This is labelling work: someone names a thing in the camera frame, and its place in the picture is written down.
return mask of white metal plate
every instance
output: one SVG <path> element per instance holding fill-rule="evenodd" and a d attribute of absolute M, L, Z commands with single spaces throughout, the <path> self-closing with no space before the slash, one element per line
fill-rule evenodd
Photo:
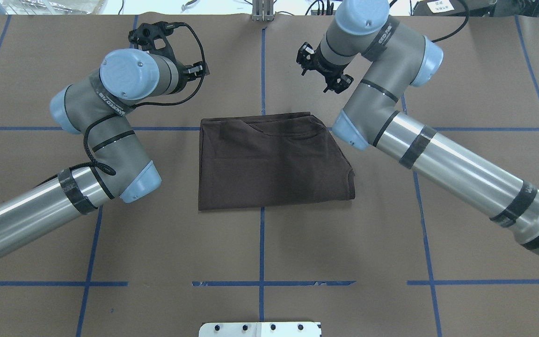
<path fill-rule="evenodd" d="M 201 326 L 199 337 L 321 337 L 321 323 L 211 322 Z"/>

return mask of light blue joint cap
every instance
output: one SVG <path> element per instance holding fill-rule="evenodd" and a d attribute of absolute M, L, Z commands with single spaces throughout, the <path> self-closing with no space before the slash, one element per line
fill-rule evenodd
<path fill-rule="evenodd" d="M 334 132 L 336 137 L 346 141 L 361 151 L 364 151 L 370 145 L 363 136 L 361 136 L 359 130 L 355 128 L 349 117 L 344 113 L 344 110 L 340 111 L 340 115 L 336 118 L 336 121 L 332 126 L 332 132 Z"/>
<path fill-rule="evenodd" d="M 438 45 L 435 45 L 427 36 L 425 38 L 425 52 L 423 53 L 423 60 L 421 62 L 421 68 L 417 77 L 411 83 L 412 86 L 422 86 L 432 78 L 444 58 L 444 52 Z"/>
<path fill-rule="evenodd" d="M 51 99 L 51 102 L 49 102 L 49 112 L 51 113 L 51 117 L 53 117 L 59 126 L 62 127 L 62 130 L 70 132 L 71 134 L 80 134 L 80 131 L 78 131 L 68 119 L 68 113 L 66 112 L 65 100 L 68 88 L 70 88 L 70 86 L 67 86 L 64 90 L 58 92 L 58 94 Z"/>
<path fill-rule="evenodd" d="M 99 67 L 105 89 L 123 100 L 141 100 L 149 96 L 159 83 L 155 60 L 138 49 L 118 49 L 105 56 Z"/>
<path fill-rule="evenodd" d="M 161 177 L 151 160 L 120 194 L 120 198 L 128 204 L 153 192 L 159 185 L 161 185 Z"/>
<path fill-rule="evenodd" d="M 345 0 L 336 11 L 336 23 L 349 34 L 366 36 L 382 28 L 389 11 L 387 0 Z"/>

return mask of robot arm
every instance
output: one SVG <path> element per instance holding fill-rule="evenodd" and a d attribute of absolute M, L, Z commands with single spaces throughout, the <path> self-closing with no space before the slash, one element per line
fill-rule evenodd
<path fill-rule="evenodd" d="M 342 71 L 361 53 L 372 65 L 332 130 L 364 150 L 377 147 L 511 230 L 517 243 L 539 254 L 539 190 L 396 111 L 408 85 L 425 84 L 443 59 L 440 47 L 388 15 L 386 0 L 345 0 L 316 51 L 304 44 L 303 74 L 317 70 L 324 90 L 340 93 L 352 83 Z"/>
<path fill-rule="evenodd" d="M 129 34 L 143 51 L 112 51 L 97 70 L 51 100 L 51 115 L 62 129 L 84 134 L 91 162 L 62 170 L 0 205 L 0 257 L 111 199 L 130 203 L 159 187 L 161 177 L 125 115 L 143 98 L 175 94 L 207 74 L 203 49 L 203 60 L 193 66 L 175 59 L 166 36 L 178 26 L 190 29 L 184 23 L 144 23 Z M 160 49 L 158 39 L 165 42 Z"/>

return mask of black cable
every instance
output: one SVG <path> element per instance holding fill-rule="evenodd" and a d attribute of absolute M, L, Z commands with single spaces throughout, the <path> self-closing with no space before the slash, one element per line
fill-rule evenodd
<path fill-rule="evenodd" d="M 311 8 L 313 7 L 314 4 L 318 3 L 318 2 L 321 2 L 323 4 L 323 0 L 315 0 L 313 1 L 310 5 L 309 5 L 309 8 L 307 9 L 307 11 L 305 12 L 305 15 L 307 15 L 309 13 L 309 11 L 311 10 Z"/>
<path fill-rule="evenodd" d="M 334 3 L 330 3 L 330 0 L 326 1 L 326 15 L 334 15 Z"/>
<path fill-rule="evenodd" d="M 465 19 L 463 20 L 463 23 L 460 24 L 460 26 L 454 32 L 448 34 L 447 36 L 443 36 L 441 38 L 437 38 L 436 40 L 432 40 L 432 42 L 442 41 L 442 40 L 445 40 L 445 39 L 457 34 L 458 32 L 460 32 L 460 30 L 463 29 L 463 27 L 465 27 L 467 22 L 469 22 L 469 6 L 467 6 L 467 3 L 465 2 L 465 0 L 459 0 L 459 2 L 465 9 Z"/>
<path fill-rule="evenodd" d="M 181 101 L 178 101 L 178 102 L 173 102 L 173 103 L 141 102 L 141 103 L 133 105 L 132 106 L 133 109 L 136 109 L 136 108 L 141 107 L 143 105 L 157 105 L 157 106 L 162 106 L 162 107 L 167 107 L 167 106 L 172 106 L 172 105 L 179 105 L 179 104 L 182 104 L 182 103 L 190 100 L 190 98 L 193 98 L 197 94 L 197 92 L 199 92 L 199 89 L 201 89 L 201 85 L 203 84 L 203 78 L 205 77 L 205 72 L 207 71 L 207 63 L 205 62 L 205 53 L 203 52 L 203 45 L 201 44 L 201 40 L 199 40 L 199 37 L 197 36 L 197 34 L 195 34 L 195 31 L 193 30 L 193 28 L 191 26 L 189 26 L 188 23 L 175 22 L 174 25 L 176 25 L 176 27 L 184 26 L 184 27 L 188 28 L 190 30 L 190 32 L 192 33 L 192 35 L 195 37 L 195 40 L 197 41 L 197 44 L 199 45 L 199 49 L 201 51 L 201 61 L 203 62 L 203 74 L 201 74 L 201 80 L 199 81 L 199 84 L 197 85 L 197 88 L 195 88 L 195 91 L 193 91 L 193 93 L 190 94 L 187 98 L 184 98 L 184 100 L 181 100 Z"/>
<path fill-rule="evenodd" d="M 90 152 L 90 149 L 88 148 L 88 134 L 90 133 L 90 130 L 92 128 L 94 128 L 95 126 L 97 126 L 97 124 L 103 123 L 103 122 L 105 122 L 108 119 L 113 118 L 113 117 L 118 117 L 118 115 L 113 113 L 111 115 L 107 115 L 106 117 L 100 118 L 97 121 L 94 121 L 91 125 L 89 125 L 88 128 L 86 128 L 86 130 L 84 130 L 83 147 L 84 147 L 84 152 L 86 152 L 86 155 L 88 156 L 88 159 L 90 159 L 90 161 L 83 162 L 81 164 L 71 166 L 71 167 L 68 168 L 70 171 L 73 171 L 75 169 L 79 169 L 81 167 L 96 167 L 97 169 L 103 171 L 103 173 L 105 173 L 107 175 L 111 175 L 111 176 L 116 175 L 116 171 L 113 168 L 111 168 L 111 166 L 109 166 L 107 164 L 104 164 L 102 162 L 98 162 L 95 159 L 95 157 L 93 156 L 93 154 Z M 52 181 L 56 177 L 58 177 L 58 175 L 53 175 L 53 176 L 45 179 L 43 182 L 41 182 L 37 186 L 43 185 L 47 181 Z"/>

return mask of white sticker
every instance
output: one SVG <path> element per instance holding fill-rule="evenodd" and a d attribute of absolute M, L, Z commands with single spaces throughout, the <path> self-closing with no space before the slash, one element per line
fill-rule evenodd
<path fill-rule="evenodd" d="M 449 0 L 428 2 L 428 7 L 430 7 L 430 11 L 432 11 L 432 13 L 443 13 L 455 9 Z"/>

